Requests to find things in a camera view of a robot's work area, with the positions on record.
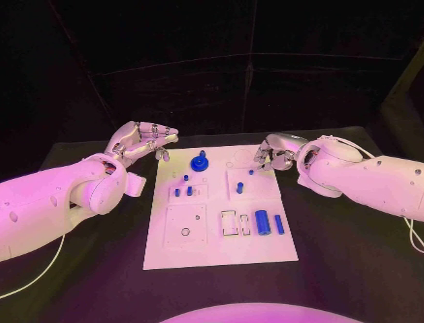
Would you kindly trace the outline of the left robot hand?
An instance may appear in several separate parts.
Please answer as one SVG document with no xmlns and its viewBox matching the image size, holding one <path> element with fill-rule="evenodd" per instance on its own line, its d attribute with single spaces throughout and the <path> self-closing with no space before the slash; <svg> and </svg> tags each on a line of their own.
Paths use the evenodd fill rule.
<svg viewBox="0 0 424 323">
<path fill-rule="evenodd" d="M 128 121 L 115 131 L 105 148 L 110 155 L 126 168 L 150 153 L 157 160 L 170 160 L 164 146 L 179 141 L 179 131 L 150 122 Z"/>
</svg>

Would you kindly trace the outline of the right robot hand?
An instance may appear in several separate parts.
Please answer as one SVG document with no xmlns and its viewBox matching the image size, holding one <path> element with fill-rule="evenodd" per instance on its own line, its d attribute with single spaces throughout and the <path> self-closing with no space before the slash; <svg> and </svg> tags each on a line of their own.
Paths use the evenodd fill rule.
<svg viewBox="0 0 424 323">
<path fill-rule="evenodd" d="M 299 154 L 304 145 L 309 143 L 306 138 L 284 134 L 270 134 L 257 150 L 254 161 L 260 164 L 258 170 L 286 171 L 293 167 L 299 160 Z"/>
</svg>

